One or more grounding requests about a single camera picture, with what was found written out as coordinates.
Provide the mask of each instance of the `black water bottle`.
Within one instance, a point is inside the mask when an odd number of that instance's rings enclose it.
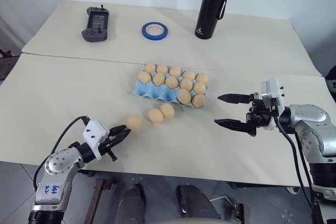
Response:
[[[210,39],[217,21],[224,16],[227,0],[202,0],[195,35],[200,39]]]

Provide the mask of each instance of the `brown egg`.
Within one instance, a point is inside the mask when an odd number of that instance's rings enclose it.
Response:
[[[161,123],[163,121],[163,114],[158,109],[151,109],[148,112],[148,117],[153,123]]]
[[[187,70],[183,73],[183,78],[188,78],[190,80],[194,80],[195,76],[196,74],[193,70]]]
[[[145,65],[145,71],[147,73],[155,72],[156,71],[156,65],[154,63],[147,63]]]
[[[180,89],[177,93],[177,99],[181,104],[187,104],[191,101],[191,95],[186,89]]]
[[[152,76],[145,72],[145,71],[142,71],[139,73],[139,81],[142,83],[142,84],[146,84],[147,82],[150,82],[152,80]]]
[[[190,79],[183,79],[180,83],[180,88],[191,91],[193,89],[193,82]]]
[[[205,105],[205,96],[202,94],[197,94],[193,97],[193,100],[191,101],[191,103],[193,104],[193,106],[195,108],[201,108]]]
[[[156,72],[157,73],[163,73],[166,74],[168,73],[168,67],[165,63],[161,63],[156,67]]]
[[[179,66],[174,66],[169,70],[169,74],[172,77],[177,78],[177,77],[181,76],[181,68]]]
[[[174,107],[169,103],[163,103],[160,110],[165,118],[173,118],[175,115]]]
[[[209,82],[209,76],[204,73],[200,73],[196,76],[196,81],[207,84]]]
[[[154,83],[155,86],[159,87],[162,84],[164,84],[165,79],[166,78],[165,78],[164,74],[156,73],[153,77],[153,83]]]
[[[166,78],[166,85],[170,89],[176,89],[179,86],[178,85],[178,80],[175,77],[172,77],[172,76],[168,76]]]
[[[194,91],[196,94],[205,94],[206,85],[202,82],[197,82],[194,85]]]
[[[126,127],[130,130],[136,130],[141,126],[142,119],[138,115],[133,115],[127,118]]]

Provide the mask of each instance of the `white table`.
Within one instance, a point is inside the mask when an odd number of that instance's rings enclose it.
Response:
[[[144,64],[180,65],[197,69],[264,73],[317,72],[289,20],[225,15],[213,38],[194,35],[198,12],[104,4],[110,12],[108,39],[89,43],[81,35],[86,9],[98,3],[63,2],[23,52],[45,56]],[[141,34],[147,22],[162,22],[168,36],[151,41]]]
[[[161,101],[132,94],[143,66],[22,54],[0,86],[0,159],[39,164],[75,117],[88,115],[107,127],[129,115],[143,115],[143,126],[88,169],[220,179],[242,183],[298,186],[289,144],[277,131],[259,129],[256,137],[222,128],[214,119],[245,121],[247,104],[217,100],[225,93],[250,94],[274,74],[202,71],[210,76],[207,105],[174,105],[176,117],[155,125],[147,112]],[[336,105],[322,77],[277,74],[286,105],[311,103],[336,123]],[[82,123],[67,133],[59,148],[83,142]]]

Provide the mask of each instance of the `tape roll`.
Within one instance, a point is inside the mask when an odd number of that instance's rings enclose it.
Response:
[[[157,27],[161,30],[161,33],[159,35],[152,35],[149,33],[149,30],[152,27]],[[160,40],[164,39],[168,34],[168,29],[165,25],[159,22],[149,22],[147,24],[144,24],[142,27],[142,35],[150,40]]]

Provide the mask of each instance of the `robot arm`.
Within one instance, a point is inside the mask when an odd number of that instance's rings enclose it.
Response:
[[[130,130],[120,125],[107,130],[98,121],[89,121],[83,136],[85,143],[73,143],[68,149],[56,151],[44,163],[44,176],[36,190],[29,215],[29,224],[61,224],[67,209],[72,179],[86,163],[108,153],[117,157],[111,148],[123,141]]]
[[[215,122],[230,130],[256,136],[256,128],[271,130],[275,127],[274,117],[278,117],[286,133],[297,133],[298,147],[302,149],[310,166],[313,195],[318,200],[312,202],[312,209],[319,219],[317,223],[327,223],[328,219],[336,219],[336,127],[331,123],[328,113],[317,106],[285,107],[281,89],[283,87],[280,88],[274,78],[261,84],[261,97],[259,93],[222,95],[218,97],[220,100],[229,103],[252,102],[252,106],[246,114],[246,123],[232,119]]]

